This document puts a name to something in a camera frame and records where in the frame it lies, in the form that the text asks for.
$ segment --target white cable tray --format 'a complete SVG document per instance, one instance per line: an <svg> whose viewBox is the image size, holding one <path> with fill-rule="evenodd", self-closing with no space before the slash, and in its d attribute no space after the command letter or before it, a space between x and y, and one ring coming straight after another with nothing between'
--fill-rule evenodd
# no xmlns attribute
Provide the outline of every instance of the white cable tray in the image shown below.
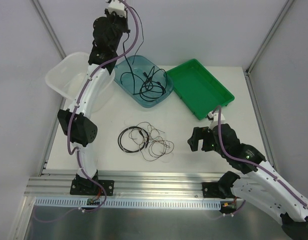
<svg viewBox="0 0 308 240"><path fill-rule="evenodd" d="M35 205L69 208L96 207L96 205L87 205L87 200L87 197L37 197ZM220 201L107 198L102 208L220 210Z"/></svg>

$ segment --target white wall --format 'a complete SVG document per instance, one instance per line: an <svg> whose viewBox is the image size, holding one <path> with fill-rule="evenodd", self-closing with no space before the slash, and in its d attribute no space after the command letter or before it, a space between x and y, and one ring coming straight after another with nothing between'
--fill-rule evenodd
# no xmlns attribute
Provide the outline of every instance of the white wall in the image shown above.
<svg viewBox="0 0 308 240"><path fill-rule="evenodd" d="M205 66L247 68L285 1L127 2L137 10L144 25L145 43L139 54L157 65L178 65L196 58ZM108 5L105 0L41 0L41 4L66 54L89 53L92 25L103 16Z"/></svg>
<svg viewBox="0 0 308 240"><path fill-rule="evenodd" d="M297 0L251 73L280 173L308 197L308 0Z"/></svg>
<svg viewBox="0 0 308 240"><path fill-rule="evenodd" d="M0 240L39 167L60 97L44 81L60 61L29 0L0 0Z"/></svg>

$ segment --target metal floor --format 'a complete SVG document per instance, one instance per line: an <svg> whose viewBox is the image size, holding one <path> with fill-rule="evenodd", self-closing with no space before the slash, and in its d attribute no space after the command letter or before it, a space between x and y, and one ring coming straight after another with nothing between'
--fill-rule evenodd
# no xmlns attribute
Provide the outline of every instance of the metal floor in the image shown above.
<svg viewBox="0 0 308 240"><path fill-rule="evenodd" d="M70 208L40 206L36 216L53 220ZM73 211L53 223L31 218L26 240L286 240L278 223L250 204L234 217L218 211L101 208Z"/></svg>

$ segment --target white connector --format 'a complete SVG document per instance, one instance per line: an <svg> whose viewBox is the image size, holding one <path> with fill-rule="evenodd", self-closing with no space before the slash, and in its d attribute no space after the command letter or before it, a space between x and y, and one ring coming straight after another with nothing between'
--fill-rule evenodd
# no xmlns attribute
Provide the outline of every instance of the white connector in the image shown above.
<svg viewBox="0 0 308 240"><path fill-rule="evenodd" d="M208 116L210 118L213 118L212 123L210 124L209 128L211 130L213 130L214 127L216 127L218 125L218 112L214 112L213 114L211 114L211 112L208 114ZM221 114L220 116L220 124L224 124L225 123L225 117L223 114Z"/></svg>
<svg viewBox="0 0 308 240"><path fill-rule="evenodd" d="M127 17L127 13L125 11L125 5L118 0L112 0L108 6L108 12L111 14L115 12L120 17Z"/></svg>

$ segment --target green tray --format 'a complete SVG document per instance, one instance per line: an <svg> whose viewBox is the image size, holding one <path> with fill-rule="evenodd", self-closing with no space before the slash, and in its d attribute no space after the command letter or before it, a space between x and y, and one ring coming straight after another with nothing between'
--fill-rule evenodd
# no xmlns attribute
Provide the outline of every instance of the green tray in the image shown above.
<svg viewBox="0 0 308 240"><path fill-rule="evenodd" d="M235 98L196 59L167 71L167 75L174 81L174 91L199 120L217 105L226 106Z"/></svg>

